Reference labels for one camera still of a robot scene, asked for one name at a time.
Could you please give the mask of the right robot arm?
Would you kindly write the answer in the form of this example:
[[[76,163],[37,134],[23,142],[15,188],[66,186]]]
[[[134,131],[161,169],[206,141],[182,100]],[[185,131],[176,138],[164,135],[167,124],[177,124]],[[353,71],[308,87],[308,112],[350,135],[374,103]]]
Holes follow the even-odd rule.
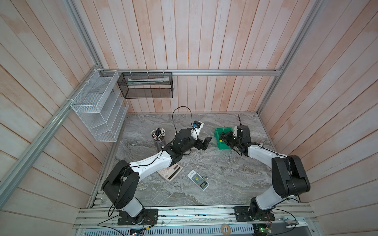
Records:
[[[272,209],[289,196],[309,192],[310,181],[297,155],[283,155],[263,145],[252,142],[247,125],[239,125],[236,132],[222,132],[220,141],[240,155],[260,161],[271,168],[272,186],[253,197],[249,205],[249,218],[262,220],[272,214]]]

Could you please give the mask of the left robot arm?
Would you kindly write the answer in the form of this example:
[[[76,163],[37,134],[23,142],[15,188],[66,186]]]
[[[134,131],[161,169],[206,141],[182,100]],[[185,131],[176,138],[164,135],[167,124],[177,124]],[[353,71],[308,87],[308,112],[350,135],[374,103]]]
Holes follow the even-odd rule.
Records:
[[[157,154],[138,162],[119,161],[101,187],[115,209],[122,210],[133,219],[143,217],[145,207],[135,197],[139,182],[178,163],[192,148],[206,150],[212,137],[202,140],[198,134],[199,129],[196,128],[181,129]]]

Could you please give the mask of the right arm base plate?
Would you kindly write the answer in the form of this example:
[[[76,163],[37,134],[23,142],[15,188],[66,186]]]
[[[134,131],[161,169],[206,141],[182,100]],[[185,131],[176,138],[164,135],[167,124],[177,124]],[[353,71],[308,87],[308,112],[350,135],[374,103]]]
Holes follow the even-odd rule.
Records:
[[[235,206],[234,213],[237,222],[250,222],[250,221],[275,221],[273,210],[260,210],[254,206]]]

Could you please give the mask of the yellow handled screwdriver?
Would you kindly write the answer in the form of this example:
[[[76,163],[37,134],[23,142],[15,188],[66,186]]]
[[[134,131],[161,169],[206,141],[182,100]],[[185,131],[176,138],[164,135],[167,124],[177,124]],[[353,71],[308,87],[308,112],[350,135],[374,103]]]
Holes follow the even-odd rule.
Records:
[[[219,137],[218,140],[219,140],[219,143],[223,142],[224,129],[225,129],[225,127],[218,129],[218,137]]]

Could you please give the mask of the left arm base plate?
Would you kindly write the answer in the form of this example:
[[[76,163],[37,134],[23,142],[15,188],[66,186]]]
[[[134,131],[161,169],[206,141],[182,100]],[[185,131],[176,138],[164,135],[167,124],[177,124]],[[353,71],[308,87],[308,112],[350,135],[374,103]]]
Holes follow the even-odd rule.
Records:
[[[131,217],[126,211],[119,211],[118,225],[156,225],[158,221],[158,209],[143,209],[137,216]]]

